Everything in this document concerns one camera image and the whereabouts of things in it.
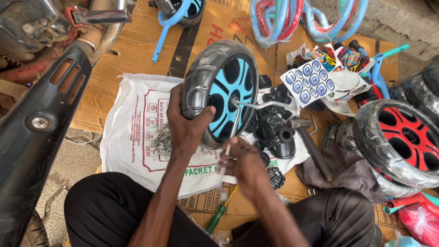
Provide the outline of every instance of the hand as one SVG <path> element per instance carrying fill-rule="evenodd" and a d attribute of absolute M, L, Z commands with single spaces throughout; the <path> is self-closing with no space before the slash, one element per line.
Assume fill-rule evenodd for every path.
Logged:
<path fill-rule="evenodd" d="M 261 193 L 273 192 L 266 166 L 256 147 L 235 136 L 230 140 L 230 156 L 236 160 L 229 160 L 227 174 L 238 179 L 242 192 L 249 200 L 256 204 L 256 197 Z M 221 154 L 221 159 L 225 161 L 225 152 Z"/>
<path fill-rule="evenodd" d="M 216 109 L 207 106 L 203 112 L 192 120 L 187 120 L 181 114 L 180 97 L 183 84 L 171 90 L 167 111 L 169 130 L 171 131 L 172 152 L 176 151 L 193 155 L 201 141 L 202 134 L 212 122 Z"/>

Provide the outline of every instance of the hammer handle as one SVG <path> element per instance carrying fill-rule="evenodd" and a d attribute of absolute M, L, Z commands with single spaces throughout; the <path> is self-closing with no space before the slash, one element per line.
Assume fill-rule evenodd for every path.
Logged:
<path fill-rule="evenodd" d="M 317 165 L 317 167 L 320 169 L 323 176 L 325 177 L 326 182 L 331 182 L 334 179 L 334 174 L 332 173 L 331 168 L 326 163 L 326 160 L 320 152 L 319 148 L 317 147 L 316 143 L 306 131 L 306 127 L 301 126 L 297 128 L 297 131 L 302 137 L 303 143 L 305 144 L 306 149 L 314 160 L 314 163 Z"/>

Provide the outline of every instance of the hammer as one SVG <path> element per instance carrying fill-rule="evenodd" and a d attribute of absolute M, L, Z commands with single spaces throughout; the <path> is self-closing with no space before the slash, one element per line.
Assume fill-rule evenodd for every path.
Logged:
<path fill-rule="evenodd" d="M 311 127 L 311 120 L 301 117 L 294 117 L 293 119 L 287 121 L 287 125 L 299 132 L 306 149 L 314 160 L 314 163 L 322 172 L 326 182 L 331 182 L 334 179 L 334 174 L 332 173 L 331 168 L 326 163 L 326 160 L 320 152 L 319 148 L 316 146 L 316 143 L 314 143 L 313 139 L 306 131 L 307 128 Z"/>

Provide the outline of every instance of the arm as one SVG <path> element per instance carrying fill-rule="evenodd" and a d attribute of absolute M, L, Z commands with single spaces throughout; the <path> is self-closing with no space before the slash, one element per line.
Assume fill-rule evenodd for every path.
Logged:
<path fill-rule="evenodd" d="M 129 247 L 167 246 L 184 172 L 198 147 L 203 131 L 215 116 L 215 107 L 210 106 L 193 120 L 185 119 L 180 110 L 181 88 L 182 84 L 173 88 L 169 99 L 167 115 L 173 148 L 168 167 L 142 221 L 131 237 Z"/>
<path fill-rule="evenodd" d="M 231 175 L 238 178 L 244 195 L 258 210 L 264 229 L 278 247 L 309 247 L 294 216 L 271 188 L 259 151 L 243 139 L 231 139 Z"/>

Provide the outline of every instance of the red plastic bag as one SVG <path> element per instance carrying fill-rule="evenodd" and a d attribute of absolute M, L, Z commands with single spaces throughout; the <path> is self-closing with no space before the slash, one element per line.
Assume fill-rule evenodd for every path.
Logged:
<path fill-rule="evenodd" d="M 419 204 L 404 207 L 399 219 L 414 239 L 430 247 L 439 247 L 439 219 Z"/>

